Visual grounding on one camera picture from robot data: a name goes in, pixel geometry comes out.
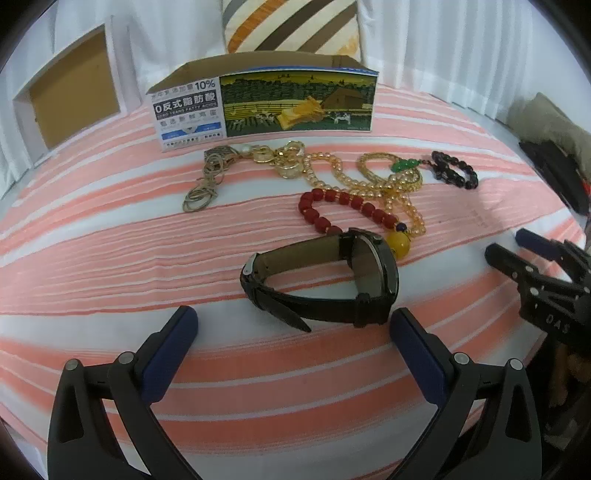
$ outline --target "red bead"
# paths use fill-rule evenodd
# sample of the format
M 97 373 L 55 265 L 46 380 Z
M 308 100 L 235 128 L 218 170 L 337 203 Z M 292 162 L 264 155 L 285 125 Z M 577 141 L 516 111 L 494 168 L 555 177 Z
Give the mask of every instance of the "red bead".
M 313 224 L 319 216 L 320 216 L 320 214 L 318 213 L 318 210 L 316 210 L 314 208 L 308 208 L 304 212 L 304 218 L 306 219 L 306 222 L 308 222 L 308 223 Z
M 322 190 L 322 189 L 313 189 L 312 190 L 312 196 L 314 197 L 314 200 L 322 200 L 322 198 L 324 198 L 324 190 Z
M 300 202 L 297 204 L 297 209 L 300 211 L 300 213 L 304 213 L 308 208 L 312 208 L 312 202 L 309 200 L 300 200 Z
M 339 203 L 341 205 L 348 205 L 350 199 L 351 199 L 351 195 L 349 195 L 347 192 L 340 192 Z
M 382 224 L 388 229 L 394 228 L 397 223 L 398 223 L 398 217 L 395 215 L 387 214 L 384 217 L 384 219 L 382 220 Z
M 351 199 L 351 208 L 354 208 L 355 210 L 359 210 L 362 205 L 363 205 L 363 199 L 361 197 L 355 196 Z
M 327 202 L 334 202 L 336 200 L 336 190 L 326 190 L 324 194 L 324 199 Z
M 384 212 L 381 208 L 376 208 L 374 210 L 374 212 L 371 214 L 371 219 L 375 223 L 380 224 L 380 223 L 382 223 L 382 220 L 384 220 L 385 216 L 386 216 L 386 212 Z
M 326 230 L 326 235 L 340 235 L 342 233 L 343 233 L 343 231 L 339 227 L 337 227 L 336 225 L 331 225 Z
M 375 206 L 373 203 L 365 202 L 361 207 L 361 213 L 363 213 L 366 217 L 370 217 L 373 215 L 375 211 Z
M 326 217 L 318 217 L 314 222 L 314 228 L 318 233 L 326 233 L 326 229 L 330 227 L 330 221 Z

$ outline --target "watch buckle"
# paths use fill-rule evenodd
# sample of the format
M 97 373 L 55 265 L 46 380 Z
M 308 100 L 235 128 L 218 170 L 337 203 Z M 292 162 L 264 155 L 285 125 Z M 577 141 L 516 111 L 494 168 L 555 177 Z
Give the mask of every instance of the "watch buckle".
M 242 267 L 242 274 L 244 276 L 252 275 L 252 269 L 254 268 L 254 262 L 257 255 L 258 254 L 252 254 L 244 264 L 244 267 Z

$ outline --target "blue gripper pad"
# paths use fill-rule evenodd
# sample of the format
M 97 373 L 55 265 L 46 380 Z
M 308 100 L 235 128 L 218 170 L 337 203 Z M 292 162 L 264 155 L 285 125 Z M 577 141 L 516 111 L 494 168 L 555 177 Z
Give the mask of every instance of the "blue gripper pad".
M 525 228 L 517 230 L 515 241 L 520 247 L 526 248 L 546 260 L 557 260 L 560 256 L 560 251 L 554 242 Z
M 442 408 L 449 391 L 446 374 L 427 346 L 426 337 L 429 334 L 409 315 L 412 316 L 407 309 L 394 310 L 390 317 L 390 338 L 398 347 L 425 400 Z
M 160 346 L 148 360 L 141 375 L 140 396 L 146 405 L 163 399 L 174 374 L 197 336 L 198 327 L 199 321 L 195 310 L 183 306 L 175 312 L 164 328 L 155 334 L 164 335 L 165 338 L 156 337 Z

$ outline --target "barn illustration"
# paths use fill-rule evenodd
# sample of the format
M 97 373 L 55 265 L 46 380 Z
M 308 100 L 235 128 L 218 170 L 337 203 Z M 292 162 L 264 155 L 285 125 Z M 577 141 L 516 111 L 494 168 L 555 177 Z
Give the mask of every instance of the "barn illustration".
M 350 88 L 339 87 L 322 102 L 326 110 L 363 108 L 365 95 Z

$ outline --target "bed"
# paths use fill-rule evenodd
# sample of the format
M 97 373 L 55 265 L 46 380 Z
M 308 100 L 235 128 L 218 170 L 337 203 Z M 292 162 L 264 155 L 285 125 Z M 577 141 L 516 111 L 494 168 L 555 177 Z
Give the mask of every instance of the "bed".
M 396 305 L 409 307 L 451 351 L 479 362 L 532 358 L 544 336 L 519 318 L 515 284 L 488 267 L 484 249 L 498 242 L 518 251 L 514 233 L 522 227 L 581 246 L 584 234 L 511 149 L 452 106 L 385 86 L 371 133 L 286 132 L 240 142 L 279 147 L 289 140 L 338 155 L 357 178 L 355 160 L 372 151 L 427 158 L 441 150 L 472 165 L 480 179 L 473 191 L 421 171 L 424 185 L 411 200 L 427 233 L 398 263 Z M 152 409 L 202 477 L 386 478 L 434 407 L 421 397 L 387 326 L 310 321 L 312 333 L 302 333 L 246 299 L 238 275 L 253 252 L 317 235 L 297 210 L 309 186 L 242 160 L 206 210 L 183 213 L 204 149 L 213 145 L 161 152 L 150 111 L 141 107 L 35 172 L 0 222 L 0 417 L 44 453 L 65 361 L 111 362 L 187 304 L 199 315 L 200 332 Z M 388 164 L 373 161 L 371 168 L 386 175 Z M 316 169 L 334 183 L 328 164 Z M 380 232 L 352 209 L 319 210 L 342 228 Z M 343 296 L 350 282 L 346 269 L 331 265 L 278 275 L 273 285 Z M 106 406 L 129 461 L 141 467 L 114 404 Z

